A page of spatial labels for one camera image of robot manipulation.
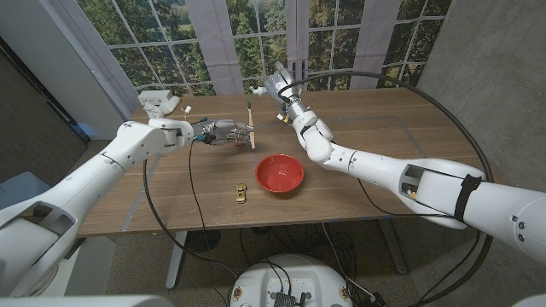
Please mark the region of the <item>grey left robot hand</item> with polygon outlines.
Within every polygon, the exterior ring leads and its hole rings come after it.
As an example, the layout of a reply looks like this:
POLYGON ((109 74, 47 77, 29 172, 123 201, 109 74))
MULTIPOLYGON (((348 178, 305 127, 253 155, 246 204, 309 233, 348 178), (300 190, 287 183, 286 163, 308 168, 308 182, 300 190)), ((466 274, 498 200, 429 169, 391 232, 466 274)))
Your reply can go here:
POLYGON ((252 141, 253 127, 232 119, 193 123, 194 138, 207 145, 246 144, 252 141))

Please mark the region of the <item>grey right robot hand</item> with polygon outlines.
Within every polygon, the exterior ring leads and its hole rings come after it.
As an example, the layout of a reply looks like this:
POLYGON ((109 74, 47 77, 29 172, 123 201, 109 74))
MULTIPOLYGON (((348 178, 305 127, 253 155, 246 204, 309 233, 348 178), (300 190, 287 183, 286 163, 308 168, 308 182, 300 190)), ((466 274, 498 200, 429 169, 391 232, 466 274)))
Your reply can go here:
POLYGON ((293 74, 281 62, 275 63, 275 69, 264 81, 265 88, 280 107, 289 107, 299 98, 300 90, 297 85, 293 86, 293 74))

